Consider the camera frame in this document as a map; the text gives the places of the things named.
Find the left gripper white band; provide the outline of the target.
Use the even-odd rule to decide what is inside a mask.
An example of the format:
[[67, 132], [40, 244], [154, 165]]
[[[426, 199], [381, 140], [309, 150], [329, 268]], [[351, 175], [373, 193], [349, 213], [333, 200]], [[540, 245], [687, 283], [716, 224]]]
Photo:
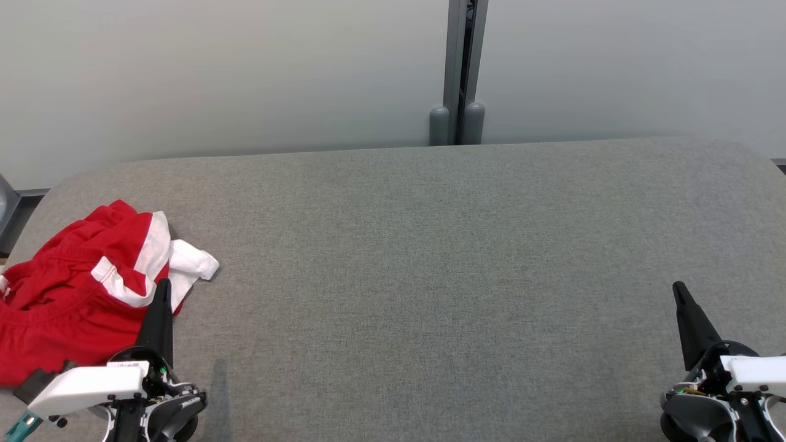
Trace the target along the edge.
[[100, 366], [78, 366], [51, 380], [29, 403], [40, 417], [94, 406], [138, 401], [149, 405], [168, 394], [173, 363], [171, 280], [160, 279], [135, 344]]

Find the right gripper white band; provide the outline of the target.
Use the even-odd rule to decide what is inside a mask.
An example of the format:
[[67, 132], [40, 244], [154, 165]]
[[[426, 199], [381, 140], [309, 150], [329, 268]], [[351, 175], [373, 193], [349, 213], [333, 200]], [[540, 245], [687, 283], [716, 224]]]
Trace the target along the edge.
[[722, 341], [684, 282], [674, 282], [672, 292], [684, 367], [697, 365], [700, 391], [786, 397], [786, 355], [763, 357], [747, 345]]

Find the red Bulls basketball jersey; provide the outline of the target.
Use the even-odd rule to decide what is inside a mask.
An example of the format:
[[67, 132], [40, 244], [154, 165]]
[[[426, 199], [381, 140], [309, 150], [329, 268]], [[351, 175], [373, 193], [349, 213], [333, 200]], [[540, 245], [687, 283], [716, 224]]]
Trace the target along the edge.
[[138, 271], [140, 241], [59, 244], [0, 275], [0, 388], [19, 386], [35, 369], [65, 360], [102, 365], [136, 341], [169, 258], [210, 279], [212, 255], [185, 241], [154, 252], [152, 274]]

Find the grey fabric sofa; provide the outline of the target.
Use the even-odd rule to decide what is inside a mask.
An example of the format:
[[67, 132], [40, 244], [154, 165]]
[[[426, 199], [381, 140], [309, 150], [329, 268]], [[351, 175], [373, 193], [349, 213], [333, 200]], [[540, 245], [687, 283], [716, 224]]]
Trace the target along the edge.
[[735, 142], [124, 163], [51, 188], [9, 263], [118, 199], [220, 263], [174, 324], [194, 442], [666, 442], [674, 281], [786, 353], [786, 174]]

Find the grey partition base rail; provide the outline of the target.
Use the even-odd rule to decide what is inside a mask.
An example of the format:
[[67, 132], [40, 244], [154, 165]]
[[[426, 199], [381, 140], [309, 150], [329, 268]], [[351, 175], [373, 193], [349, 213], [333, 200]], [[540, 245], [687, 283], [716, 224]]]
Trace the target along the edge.
[[20, 237], [23, 227], [28, 223], [49, 188], [14, 190], [6, 178], [0, 174], [0, 260], [11, 254]]

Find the grey metal partition post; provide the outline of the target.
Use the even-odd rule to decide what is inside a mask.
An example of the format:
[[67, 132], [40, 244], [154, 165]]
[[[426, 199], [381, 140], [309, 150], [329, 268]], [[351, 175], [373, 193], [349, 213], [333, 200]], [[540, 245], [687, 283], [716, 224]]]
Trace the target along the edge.
[[489, 0], [448, 0], [443, 104], [429, 115], [430, 145], [482, 143], [486, 108], [477, 101]]

